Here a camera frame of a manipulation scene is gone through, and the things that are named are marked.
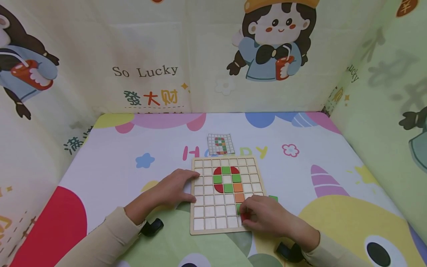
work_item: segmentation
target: cartoon girl's crown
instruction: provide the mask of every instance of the cartoon girl's crown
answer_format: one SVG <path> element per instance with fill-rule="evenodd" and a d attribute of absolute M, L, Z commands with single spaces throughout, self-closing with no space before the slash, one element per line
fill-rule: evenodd
<path fill-rule="evenodd" d="M 298 3 L 315 9 L 319 4 L 319 1 L 320 0 L 246 0 L 245 12 L 250 13 L 258 8 L 277 3 Z"/>

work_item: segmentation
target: unicorn horn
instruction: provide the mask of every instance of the unicorn horn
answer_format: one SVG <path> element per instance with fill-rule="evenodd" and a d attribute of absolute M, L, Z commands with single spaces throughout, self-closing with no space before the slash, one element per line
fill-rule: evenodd
<path fill-rule="evenodd" d="M 317 197 L 329 195 L 350 196 L 327 171 L 317 165 L 311 166 L 311 180 Z"/>

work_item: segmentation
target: red tile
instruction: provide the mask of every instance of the red tile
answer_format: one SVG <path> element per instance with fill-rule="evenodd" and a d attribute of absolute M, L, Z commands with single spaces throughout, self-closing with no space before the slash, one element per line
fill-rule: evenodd
<path fill-rule="evenodd" d="M 239 170 L 236 167 L 231 167 L 231 174 L 239 174 Z"/>
<path fill-rule="evenodd" d="M 215 188 L 216 191 L 218 191 L 220 193 L 224 193 L 224 186 L 222 184 L 213 185 L 213 187 Z"/>
<path fill-rule="evenodd" d="M 250 220 L 250 219 L 251 219 L 251 213 L 250 213 L 250 212 L 242 213 L 242 214 L 240 215 L 240 218 L 242 218 L 242 222 L 243 222 L 244 220 Z"/>
<path fill-rule="evenodd" d="M 221 167 L 216 168 L 213 175 L 221 175 Z"/>

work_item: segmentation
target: table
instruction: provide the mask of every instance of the table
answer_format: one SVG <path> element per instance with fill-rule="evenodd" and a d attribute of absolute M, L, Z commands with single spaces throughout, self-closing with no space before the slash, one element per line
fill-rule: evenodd
<path fill-rule="evenodd" d="M 424 266 L 425 244 L 323 113 L 105 114 L 11 266 L 53 267 L 117 206 L 209 156 L 209 133 L 230 133 L 236 155 L 257 158 L 268 195 L 359 257 Z M 157 209 L 148 220 L 165 227 L 141 237 L 118 266 L 292 266 L 274 253 L 280 240 L 190 236 L 189 211 L 189 204 Z M 378 255 L 373 243 L 387 253 Z"/>

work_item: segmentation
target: red cup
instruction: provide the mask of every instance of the red cup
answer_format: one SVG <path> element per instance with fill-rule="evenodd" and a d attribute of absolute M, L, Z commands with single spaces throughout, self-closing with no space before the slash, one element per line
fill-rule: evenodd
<path fill-rule="evenodd" d="M 13 76 L 39 91 L 44 91 L 52 87 L 53 80 L 44 78 L 38 72 L 38 63 L 35 60 L 26 60 L 25 62 L 28 64 L 28 67 L 21 62 L 10 70 Z"/>
<path fill-rule="evenodd" d="M 292 63 L 293 61 L 294 61 L 293 56 L 281 58 L 278 61 L 276 61 L 276 80 L 283 81 L 289 77 L 289 75 L 287 73 L 284 76 L 282 76 L 281 70 L 285 66 L 286 63 Z"/>

